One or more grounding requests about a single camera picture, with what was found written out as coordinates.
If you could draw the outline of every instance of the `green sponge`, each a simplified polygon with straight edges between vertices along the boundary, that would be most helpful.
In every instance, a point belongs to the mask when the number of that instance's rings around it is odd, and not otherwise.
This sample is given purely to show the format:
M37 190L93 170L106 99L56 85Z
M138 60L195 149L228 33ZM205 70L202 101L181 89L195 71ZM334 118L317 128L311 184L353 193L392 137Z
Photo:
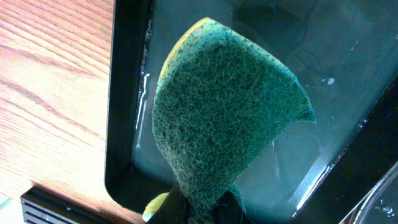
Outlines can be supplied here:
M193 25L162 67L152 112L157 147L192 206L190 223L211 223L217 199L294 121L316 122L285 65L210 18Z

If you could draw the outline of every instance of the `wood grain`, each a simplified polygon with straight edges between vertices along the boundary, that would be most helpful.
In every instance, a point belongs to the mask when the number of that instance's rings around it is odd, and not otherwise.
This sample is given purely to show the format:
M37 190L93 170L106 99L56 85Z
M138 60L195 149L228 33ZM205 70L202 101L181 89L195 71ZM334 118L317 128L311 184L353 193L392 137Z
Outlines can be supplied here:
M142 223L104 187L112 20L112 0L0 0L0 194Z

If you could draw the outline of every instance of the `black baking pan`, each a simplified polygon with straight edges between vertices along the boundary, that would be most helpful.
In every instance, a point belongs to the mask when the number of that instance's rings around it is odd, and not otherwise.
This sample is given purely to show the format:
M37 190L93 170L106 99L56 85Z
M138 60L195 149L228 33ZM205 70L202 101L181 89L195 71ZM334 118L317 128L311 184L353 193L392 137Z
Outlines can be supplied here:
M211 17L275 55L306 89L318 124L287 128L236 181L257 223L338 223L398 161L398 2L116 0L105 184L142 213L174 184L152 136L160 69Z

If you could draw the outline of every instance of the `water droplet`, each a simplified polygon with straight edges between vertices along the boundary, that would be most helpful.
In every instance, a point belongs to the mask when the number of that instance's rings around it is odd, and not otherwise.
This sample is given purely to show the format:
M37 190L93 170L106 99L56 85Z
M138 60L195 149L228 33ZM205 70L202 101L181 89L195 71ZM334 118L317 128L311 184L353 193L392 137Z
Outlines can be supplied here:
M368 122L368 119L366 119L366 118L361 119L361 121L360 121L359 124L358 124L359 130L363 129L363 127L365 127L365 124L366 124L367 122Z
M390 207L384 207L384 208L383 208L383 211L385 211L387 214L390 214L390 213L393 212L393 209L390 208Z
M328 80L328 85L332 85L335 82L335 78L330 78Z

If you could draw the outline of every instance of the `wet surface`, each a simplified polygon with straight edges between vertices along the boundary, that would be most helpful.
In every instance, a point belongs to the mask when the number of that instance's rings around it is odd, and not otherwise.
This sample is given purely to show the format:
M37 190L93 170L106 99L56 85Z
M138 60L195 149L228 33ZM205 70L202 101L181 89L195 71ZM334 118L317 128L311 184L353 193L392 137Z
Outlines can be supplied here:
M356 223L398 223L398 162L370 191L351 218Z
M248 215L289 220L391 82L398 67L398 1L156 1L147 35L132 161L164 182L174 178L152 136L161 67L178 39L209 16L265 48L296 74L318 124L296 123L236 181Z

